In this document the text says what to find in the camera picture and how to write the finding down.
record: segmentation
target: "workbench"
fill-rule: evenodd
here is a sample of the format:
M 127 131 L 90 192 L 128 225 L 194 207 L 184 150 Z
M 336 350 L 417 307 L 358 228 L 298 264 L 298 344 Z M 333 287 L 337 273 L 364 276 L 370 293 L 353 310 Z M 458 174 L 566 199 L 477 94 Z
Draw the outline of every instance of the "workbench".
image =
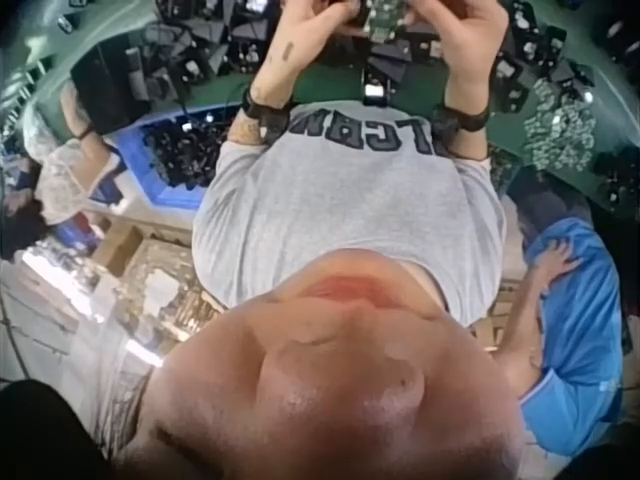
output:
M 579 63 L 591 66 L 595 71 L 596 88 L 593 91 L 592 112 L 598 124 L 594 132 L 595 153 L 616 150 L 625 144 L 640 145 L 640 102 L 621 69 L 591 41 L 590 31 L 593 21 L 606 13 L 608 7 L 587 2 L 577 12 L 564 10 L 552 0 L 530 0 L 535 8 L 538 22 L 555 25 L 568 31 L 564 54 Z M 32 64 L 38 58 L 55 55 L 54 68 L 38 84 L 34 100 L 46 120 L 61 139 L 69 136 L 58 105 L 58 95 L 72 66 L 97 42 L 135 29 L 155 19 L 154 5 L 150 0 L 97 0 L 96 4 L 81 13 L 78 31 L 65 35 L 55 25 L 56 12 L 65 10 L 66 0 L 37 1 L 29 7 L 29 18 L 42 19 L 49 24 L 27 22 L 20 26 L 16 40 L 5 59 L 6 88 L 11 92 L 12 82 L 19 82 L 24 65 Z M 20 44 L 24 40 L 31 51 Z M 441 101 L 447 71 L 444 65 L 412 66 L 404 84 L 394 96 L 394 106 L 415 115 L 426 116 Z M 521 79 L 531 87 L 534 78 Z M 230 75 L 215 78 L 210 84 L 192 90 L 188 108 L 224 105 L 237 102 L 248 85 L 250 77 Z M 359 70 L 312 66 L 301 77 L 296 86 L 295 99 L 299 102 L 321 102 L 336 99 L 360 99 L 361 73 Z M 490 141 L 521 157 L 525 141 L 524 121 L 535 113 L 537 98 L 532 93 L 523 110 L 518 114 L 495 114 L 489 124 Z M 169 104 L 160 110 L 176 111 L 178 106 Z M 596 203 L 608 208 L 606 199 L 598 191 L 601 180 L 586 169 L 551 170 L 552 173 L 573 185 Z

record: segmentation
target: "tattoo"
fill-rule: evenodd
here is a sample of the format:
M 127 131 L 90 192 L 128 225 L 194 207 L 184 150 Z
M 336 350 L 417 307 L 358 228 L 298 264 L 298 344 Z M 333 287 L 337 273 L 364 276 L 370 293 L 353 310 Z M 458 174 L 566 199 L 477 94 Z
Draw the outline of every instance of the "tattoo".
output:
M 282 60 L 285 62 L 289 61 L 289 57 L 291 56 L 291 52 L 293 52 L 293 42 L 289 42 L 287 47 L 284 49 L 284 54 L 282 55 Z

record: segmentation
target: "lips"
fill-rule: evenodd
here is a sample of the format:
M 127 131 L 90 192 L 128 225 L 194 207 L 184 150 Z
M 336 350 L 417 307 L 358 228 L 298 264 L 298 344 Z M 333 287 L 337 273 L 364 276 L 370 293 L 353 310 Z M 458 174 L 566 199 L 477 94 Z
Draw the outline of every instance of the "lips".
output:
M 323 298 L 335 302 L 367 300 L 376 308 L 401 308 L 399 300 L 378 279 L 369 277 L 329 277 L 311 285 L 301 297 Z

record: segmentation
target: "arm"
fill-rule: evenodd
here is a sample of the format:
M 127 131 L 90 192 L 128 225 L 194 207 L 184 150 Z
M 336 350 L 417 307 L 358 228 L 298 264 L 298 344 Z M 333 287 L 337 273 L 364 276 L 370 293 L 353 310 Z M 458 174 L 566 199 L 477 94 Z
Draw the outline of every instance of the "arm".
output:
M 489 79 L 509 23 L 507 12 L 497 0 L 466 2 L 466 15 L 462 17 L 441 0 L 410 0 L 410 3 L 440 34 L 443 56 L 449 66 L 445 105 L 468 115 L 481 114 L 489 105 Z M 445 147 L 456 157 L 486 160 L 486 129 L 461 130 L 451 145 Z
M 542 373 L 542 338 L 538 325 L 542 290 L 535 269 L 529 270 L 516 293 L 500 348 L 493 355 L 518 398 L 538 383 Z
M 78 92 L 73 83 L 69 82 L 63 87 L 60 105 L 71 134 L 76 138 L 83 136 L 80 149 L 84 161 L 74 166 L 73 175 L 80 186 L 91 193 L 108 168 L 112 153 L 100 135 L 94 131 L 86 133 L 91 122 L 80 108 Z
M 559 277 L 573 271 L 581 260 L 570 261 L 568 243 L 552 243 L 536 259 L 525 276 L 513 303 L 504 338 L 494 359 L 505 372 L 518 397 L 525 396 L 542 375 L 542 339 L 538 305 L 543 293 Z
M 67 83 L 62 89 L 60 106 L 62 107 L 62 113 L 69 131 L 74 137 L 79 138 L 89 129 L 91 122 L 81 110 L 78 102 L 78 92 L 71 82 Z M 98 164 L 106 163 L 111 156 L 107 144 L 104 143 L 102 137 L 94 131 L 85 135 L 80 142 L 80 148 L 85 158 L 90 162 L 96 162 Z
M 320 54 L 329 37 L 357 15 L 359 2 L 345 0 L 326 8 L 314 0 L 286 2 L 267 59 L 251 85 L 251 98 L 259 105 L 284 107 L 296 80 Z M 258 121 L 238 113 L 229 130 L 229 141 L 262 145 Z

